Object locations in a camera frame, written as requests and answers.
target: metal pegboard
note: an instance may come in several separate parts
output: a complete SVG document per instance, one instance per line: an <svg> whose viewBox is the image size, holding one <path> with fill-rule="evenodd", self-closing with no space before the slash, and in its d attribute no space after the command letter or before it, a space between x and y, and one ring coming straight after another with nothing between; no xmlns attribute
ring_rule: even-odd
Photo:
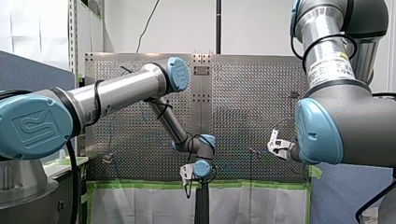
<svg viewBox="0 0 396 224"><path fill-rule="evenodd" d="M296 95L304 95L305 75L293 57L213 55L212 122L217 137L219 178L305 181L297 162L266 153L276 122L294 117ZM280 123L281 138L295 138L293 120ZM262 152L257 159L250 150Z"/></svg>
<svg viewBox="0 0 396 224"><path fill-rule="evenodd" d="M187 62L191 73L192 56L178 56ZM161 60L170 55L159 54L103 54L86 55L87 81L119 77L127 72L140 70L145 63ZM191 129L191 89L165 96L174 107L181 125ZM188 155L172 149L171 139L146 103L128 106L116 115L101 119L87 129L87 154L92 156L89 179L128 178L148 180L178 179L179 167ZM115 162L103 162L105 155L114 154Z"/></svg>
<svg viewBox="0 0 396 224"><path fill-rule="evenodd" d="M121 76L125 73L121 66L136 71L144 63L169 56L187 62L191 83L186 91L166 98L187 131L217 137L218 178L305 181L307 171L302 165L269 154L258 160L249 152L265 152L276 121L293 116L297 99L291 99L290 93L304 95L301 65L291 57L94 53L86 55L87 84ZM207 74L194 74L204 73L206 66ZM188 156L171 149L170 138L155 119L149 106L141 103L87 129L87 154L92 157L89 179L179 180L179 167ZM282 123L281 131L280 137L286 139L295 135L292 122ZM103 157L110 152L116 162L104 163Z"/></svg>

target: cable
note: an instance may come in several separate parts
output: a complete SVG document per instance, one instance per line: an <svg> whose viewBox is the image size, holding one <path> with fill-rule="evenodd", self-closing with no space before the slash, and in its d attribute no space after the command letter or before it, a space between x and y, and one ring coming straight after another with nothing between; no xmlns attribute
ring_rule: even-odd
<svg viewBox="0 0 396 224"><path fill-rule="evenodd" d="M353 44L353 48L354 48L353 49L353 53L349 57L349 59L353 59L353 57L355 57L356 52L358 51L358 43L356 42L356 40L352 36L345 35L345 34L325 35L325 36L323 36L321 38L318 38L314 42L312 42L308 46L308 48L306 48L305 53L304 53L304 57L303 57L303 69L304 69L305 73L306 73L305 61L306 61L306 58L308 57L308 54L311 51L311 49L314 48L317 44L319 44L324 39L328 39L328 38L332 38L332 37L342 37L342 38L345 38L345 39L349 40Z"/></svg>
<svg viewBox="0 0 396 224"><path fill-rule="evenodd" d="M389 192L391 192L393 189L396 187L396 181L391 183L389 186L387 186L385 189L383 189L381 192L379 192L377 195L374 196L370 201L368 201L366 204L364 204L355 214L356 221L358 223L361 223L361 214L369 208L371 205L376 203L378 200L380 200L382 197L387 195Z"/></svg>
<svg viewBox="0 0 396 224"><path fill-rule="evenodd" d="M95 116L95 119L90 124L85 125L87 127L92 126L93 124L97 123L99 118L102 116L102 103L100 101L99 92L98 92L98 87L101 82L103 82L103 80L97 80L97 81L95 81L95 84L93 86L94 101L95 101L96 108L97 108L96 116Z"/></svg>
<svg viewBox="0 0 396 224"><path fill-rule="evenodd" d="M140 35L140 37L139 37L139 43L137 44L136 53L138 53L139 50L140 50L140 45L141 45L141 43L142 43L142 37L143 37L143 35L146 33L146 31L147 31L147 29L148 29L148 27L149 27L149 22L151 21L151 18L152 18L152 16L154 15L155 9L157 8L157 6L158 6L159 3L160 3L160 0L157 0L157 2L155 3L154 9L152 9L151 14L150 14L149 17L148 17L148 21L147 21L147 23L146 23L146 27L145 27L143 33L142 33L142 34Z"/></svg>
<svg viewBox="0 0 396 224"><path fill-rule="evenodd" d="M70 223L75 224L77 222L78 213L78 167L75 151L70 139L66 143L67 151L70 157L70 164L72 167L72 178L73 178L73 202L72 202L72 215L70 217Z"/></svg>
<svg viewBox="0 0 396 224"><path fill-rule="evenodd" d="M391 96L391 97L396 97L396 92L378 92L378 93L373 93L374 97L381 97L381 96Z"/></svg>
<svg viewBox="0 0 396 224"><path fill-rule="evenodd" d="M31 93L31 91L20 91L20 90L15 90L15 91L2 91L0 92L0 100L7 99L8 97L16 96L16 95L24 95Z"/></svg>
<svg viewBox="0 0 396 224"><path fill-rule="evenodd" d="M165 106L165 108L164 108L163 111L160 113L160 115L158 115L157 119L159 119L160 117L162 117L163 114L166 112L166 110L167 110L168 108L173 109L173 107L172 107L171 105L169 105L169 100L166 100L166 104L159 103L159 102L156 102L156 101L154 101L154 100L147 101L147 102L152 103L152 104L155 104L155 105L164 105L164 106Z"/></svg>
<svg viewBox="0 0 396 224"><path fill-rule="evenodd" d="M301 4L301 0L298 0L297 3L296 3L296 11L294 13L294 24L292 25L293 26L293 28L292 28L293 32L292 32L292 34L290 34L290 46L291 46L291 50L293 51L294 55L298 59L302 60L303 57L297 53L297 51L296 51L296 49L294 47L294 34L295 34L296 25L297 25L298 9L300 7L300 4Z"/></svg>
<svg viewBox="0 0 396 224"><path fill-rule="evenodd" d="M6 99L8 97L23 95L31 93L31 91L3 91L0 93L0 100ZM78 167L77 167L77 159L75 155L75 151L73 149L73 145L69 140L66 143L67 151L70 157L70 164L72 168L72 181L73 181L73 202L72 202L72 214L70 217L70 223L75 224L77 222L77 214L78 214Z"/></svg>
<svg viewBox="0 0 396 224"><path fill-rule="evenodd" d="M291 51L293 51L293 54L294 54L298 59L302 60L303 57L302 57L300 54L297 53L297 50L296 50L295 47L294 47L294 37L293 37L293 36L290 38L290 46L291 46Z"/></svg>

